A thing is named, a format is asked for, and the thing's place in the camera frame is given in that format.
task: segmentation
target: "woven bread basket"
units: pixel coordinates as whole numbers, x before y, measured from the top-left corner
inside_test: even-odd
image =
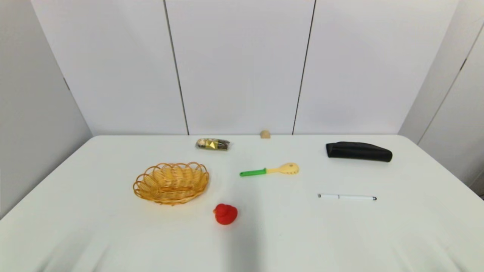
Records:
[[[158,164],[136,178],[135,194],[159,204],[177,205],[201,195],[207,188],[209,173],[204,165]]]

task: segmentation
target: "black pencil case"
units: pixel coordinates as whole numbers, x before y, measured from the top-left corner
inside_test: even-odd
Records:
[[[330,158],[347,158],[389,162],[393,154],[390,150],[367,143],[337,142],[326,144]]]

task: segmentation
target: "white pen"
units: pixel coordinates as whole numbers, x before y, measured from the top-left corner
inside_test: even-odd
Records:
[[[330,194],[318,194],[319,198],[346,198],[346,199],[362,199],[362,200],[376,200],[376,196],[350,196],[350,195],[330,195]]]

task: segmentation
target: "spoon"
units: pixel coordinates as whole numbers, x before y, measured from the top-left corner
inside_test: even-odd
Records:
[[[273,169],[261,169],[261,170],[254,170],[254,171],[246,171],[246,172],[241,172],[240,176],[241,177],[247,177],[247,176],[255,176],[255,175],[265,175],[265,174],[271,174],[271,173],[283,173],[286,175],[296,175],[299,173],[299,166],[295,163],[287,163],[279,168],[273,168]]]

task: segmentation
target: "red rubber duck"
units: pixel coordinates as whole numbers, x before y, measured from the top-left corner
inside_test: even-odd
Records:
[[[215,210],[213,210],[213,213],[215,213],[215,219],[219,224],[229,225],[235,221],[238,212],[237,208],[233,206],[218,204]]]

